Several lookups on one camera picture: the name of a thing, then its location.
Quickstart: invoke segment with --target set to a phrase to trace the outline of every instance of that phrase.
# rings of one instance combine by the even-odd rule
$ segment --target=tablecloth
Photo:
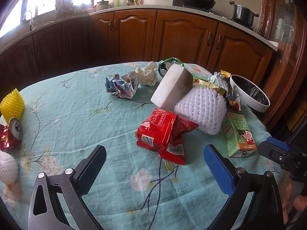
[[[158,84],[139,86],[132,100],[106,92],[106,77],[124,75],[146,64],[124,63],[76,71],[21,91],[26,104],[21,120],[24,136],[21,146],[10,151],[19,165],[18,178],[13,186],[0,183],[0,194],[23,229],[28,229],[30,198],[38,173],[56,175],[74,168],[97,145],[106,148],[107,159],[90,192],[82,198],[105,230],[206,229],[216,217],[228,196],[221,192],[208,169],[203,149],[214,144],[227,156],[223,133],[210,136],[194,130],[184,134],[187,164],[178,166],[136,145],[136,129],[156,108],[150,97]],[[244,104],[241,113],[256,144],[269,136]],[[270,170],[277,183],[282,177],[280,167],[258,152],[231,161],[250,173]],[[234,227],[243,220],[251,196],[250,193]],[[63,196],[60,200],[71,226],[78,229]]]

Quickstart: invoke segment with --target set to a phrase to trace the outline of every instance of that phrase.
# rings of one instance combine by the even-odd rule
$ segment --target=human hand
[[[290,202],[291,194],[292,194],[292,184],[289,184],[288,187],[286,188],[286,195],[282,202],[282,214],[284,218],[284,225],[287,224],[289,220],[287,214],[287,207]],[[303,212],[307,206],[307,196],[301,196],[301,195],[296,196],[293,200],[293,206],[297,211]]]

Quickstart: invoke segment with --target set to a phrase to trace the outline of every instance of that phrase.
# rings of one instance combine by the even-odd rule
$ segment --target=yellow foam fruit net
[[[12,117],[16,117],[18,120],[20,120],[24,109],[25,102],[16,88],[11,93],[6,95],[0,103],[0,111],[7,124]]]

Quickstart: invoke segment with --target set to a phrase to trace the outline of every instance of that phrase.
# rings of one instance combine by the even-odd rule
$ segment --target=qr code
[[[182,144],[179,144],[176,147],[174,147],[171,144],[168,144],[166,151],[168,151],[169,153],[172,153],[174,155],[178,155],[178,156],[184,156],[185,155],[185,152],[183,151]]]
[[[150,137],[150,136],[146,136],[146,135],[142,135],[142,142],[143,143],[146,143],[146,144],[149,144],[153,147],[154,145],[154,138],[153,137]]]

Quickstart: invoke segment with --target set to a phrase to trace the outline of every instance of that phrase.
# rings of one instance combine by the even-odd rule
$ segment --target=green milk carton
[[[226,113],[222,129],[227,138],[229,157],[246,157],[257,149],[243,115]]]

